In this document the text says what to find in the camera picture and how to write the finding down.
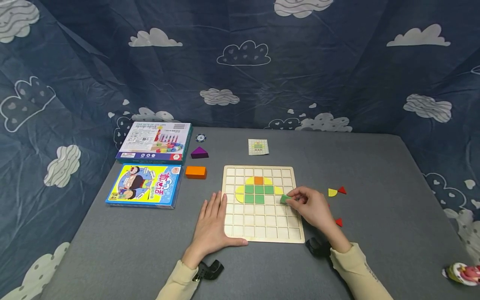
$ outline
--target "black clamp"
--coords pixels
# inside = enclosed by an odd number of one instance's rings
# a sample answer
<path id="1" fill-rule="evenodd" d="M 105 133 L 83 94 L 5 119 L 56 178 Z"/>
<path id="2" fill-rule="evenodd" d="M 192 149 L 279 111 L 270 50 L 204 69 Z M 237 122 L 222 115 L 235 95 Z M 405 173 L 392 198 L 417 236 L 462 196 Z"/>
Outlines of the black clamp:
<path id="1" fill-rule="evenodd" d="M 223 265 L 218 260 L 215 260 L 210 266 L 207 266 L 204 262 L 200 262 L 198 265 L 198 273 L 193 278 L 194 281 L 200 280 L 200 278 L 206 280 L 214 280 L 220 276 L 222 273 Z"/>
<path id="2" fill-rule="evenodd" d="M 330 252 L 330 245 L 322 245 L 316 238 L 311 238 L 305 242 L 308 251 L 315 257 L 327 257 Z"/>

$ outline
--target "wooden grid board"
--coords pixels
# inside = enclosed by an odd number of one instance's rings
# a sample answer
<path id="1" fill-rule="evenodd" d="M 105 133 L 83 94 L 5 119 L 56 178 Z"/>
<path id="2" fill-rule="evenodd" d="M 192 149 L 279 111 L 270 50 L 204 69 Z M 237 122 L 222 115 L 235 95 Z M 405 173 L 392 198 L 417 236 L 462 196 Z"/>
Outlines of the wooden grid board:
<path id="1" fill-rule="evenodd" d="M 304 243 L 301 216 L 280 203 L 296 187 L 292 167 L 225 166 L 225 233 L 249 241 Z"/>

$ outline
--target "orange square block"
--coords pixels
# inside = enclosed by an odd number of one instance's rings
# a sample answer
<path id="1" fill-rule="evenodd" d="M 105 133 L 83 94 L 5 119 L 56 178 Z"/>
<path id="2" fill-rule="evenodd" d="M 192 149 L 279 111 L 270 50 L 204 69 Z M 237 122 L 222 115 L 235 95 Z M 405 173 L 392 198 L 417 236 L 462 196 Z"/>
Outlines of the orange square block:
<path id="1" fill-rule="evenodd" d="M 206 179 L 207 168 L 197 166 L 187 166 L 185 170 L 185 176 L 190 179 Z"/>
<path id="2" fill-rule="evenodd" d="M 253 183 L 258 184 L 258 185 L 262 185 L 264 183 L 264 178 L 263 177 L 254 177 L 253 178 Z"/>

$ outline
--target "orange rectangular block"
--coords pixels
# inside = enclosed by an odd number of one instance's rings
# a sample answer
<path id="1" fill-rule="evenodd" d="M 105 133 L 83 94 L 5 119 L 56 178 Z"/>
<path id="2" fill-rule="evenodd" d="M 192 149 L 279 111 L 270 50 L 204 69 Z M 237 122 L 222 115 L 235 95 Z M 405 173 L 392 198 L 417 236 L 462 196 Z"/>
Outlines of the orange rectangular block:
<path id="1" fill-rule="evenodd" d="M 207 178 L 207 168 L 197 167 L 197 166 L 187 166 L 185 170 L 185 175 L 190 179 L 206 179 Z"/>

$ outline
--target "figurine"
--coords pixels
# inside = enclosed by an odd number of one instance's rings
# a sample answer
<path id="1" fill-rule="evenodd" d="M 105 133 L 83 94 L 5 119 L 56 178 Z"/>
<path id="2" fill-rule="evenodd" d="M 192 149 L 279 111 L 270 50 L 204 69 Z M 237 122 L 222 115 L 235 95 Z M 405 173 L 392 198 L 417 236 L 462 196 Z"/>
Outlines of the figurine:
<path id="1" fill-rule="evenodd" d="M 443 269 L 442 275 L 466 286 L 480 286 L 480 265 L 455 263 Z"/>

